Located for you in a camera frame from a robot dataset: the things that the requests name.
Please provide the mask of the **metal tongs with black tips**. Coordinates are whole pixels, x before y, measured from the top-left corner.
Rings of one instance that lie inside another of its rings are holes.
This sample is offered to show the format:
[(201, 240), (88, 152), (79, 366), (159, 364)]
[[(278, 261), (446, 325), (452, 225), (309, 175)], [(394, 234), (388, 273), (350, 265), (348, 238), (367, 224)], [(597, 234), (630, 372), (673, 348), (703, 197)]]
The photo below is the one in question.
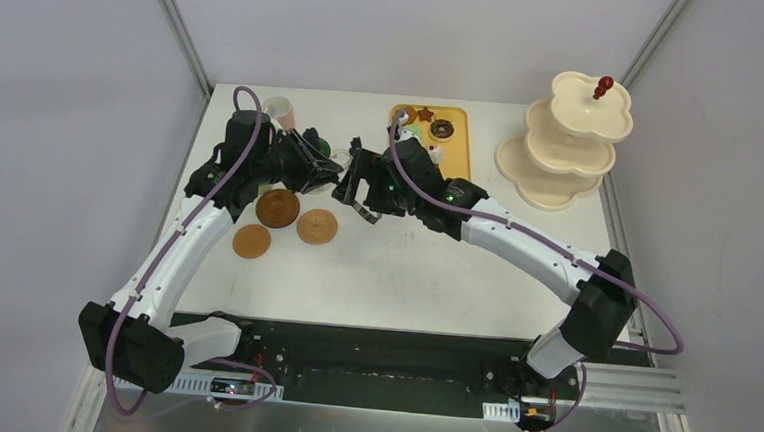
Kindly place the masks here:
[(366, 206), (359, 203), (357, 200), (354, 200), (351, 203), (351, 207), (363, 220), (369, 224), (375, 225), (383, 217), (381, 213), (375, 213), (374, 211), (367, 209)]

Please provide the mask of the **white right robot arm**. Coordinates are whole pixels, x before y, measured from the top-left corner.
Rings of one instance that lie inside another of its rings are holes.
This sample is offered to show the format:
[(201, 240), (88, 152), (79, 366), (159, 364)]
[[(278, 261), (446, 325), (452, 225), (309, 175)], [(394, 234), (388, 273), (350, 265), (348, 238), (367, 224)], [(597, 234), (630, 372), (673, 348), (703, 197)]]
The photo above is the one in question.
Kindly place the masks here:
[(444, 178), (415, 139), (394, 142), (377, 154), (354, 138), (349, 155), (334, 199), (369, 223), (384, 215), (412, 216), (428, 230), (487, 250), (568, 306), (566, 316), (521, 359), (515, 375), (521, 390), (543, 394), (564, 368), (609, 353), (636, 308), (627, 290), (634, 277), (626, 256), (572, 248), (524, 224), (483, 188)]

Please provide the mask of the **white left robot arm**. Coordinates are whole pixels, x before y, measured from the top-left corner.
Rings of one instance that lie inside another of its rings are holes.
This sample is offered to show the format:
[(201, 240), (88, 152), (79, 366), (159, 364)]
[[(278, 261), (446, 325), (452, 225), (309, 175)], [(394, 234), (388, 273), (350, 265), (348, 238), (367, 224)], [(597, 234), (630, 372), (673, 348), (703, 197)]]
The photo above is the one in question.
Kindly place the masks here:
[(252, 364), (255, 347), (231, 316), (175, 326), (176, 306), (212, 248), (253, 204), (261, 187), (307, 193), (337, 182), (342, 166), (324, 153), (313, 128), (279, 130), (271, 118), (238, 110), (225, 137), (190, 174), (174, 220), (144, 264), (102, 304), (79, 314), (91, 364), (108, 385), (123, 380), (160, 394), (183, 368), (214, 358), (229, 371)]

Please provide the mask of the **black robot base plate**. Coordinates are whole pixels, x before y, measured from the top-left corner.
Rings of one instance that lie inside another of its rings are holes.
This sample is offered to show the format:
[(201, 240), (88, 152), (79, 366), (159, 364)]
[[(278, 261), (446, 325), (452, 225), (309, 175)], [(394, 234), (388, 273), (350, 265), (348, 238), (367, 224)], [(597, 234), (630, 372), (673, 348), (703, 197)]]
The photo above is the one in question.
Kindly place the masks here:
[(529, 341), (236, 318), (242, 338), (214, 371), (216, 392), (242, 382), (287, 403), (481, 418), (498, 406), (551, 426), (582, 400), (583, 366), (545, 379), (526, 367)]

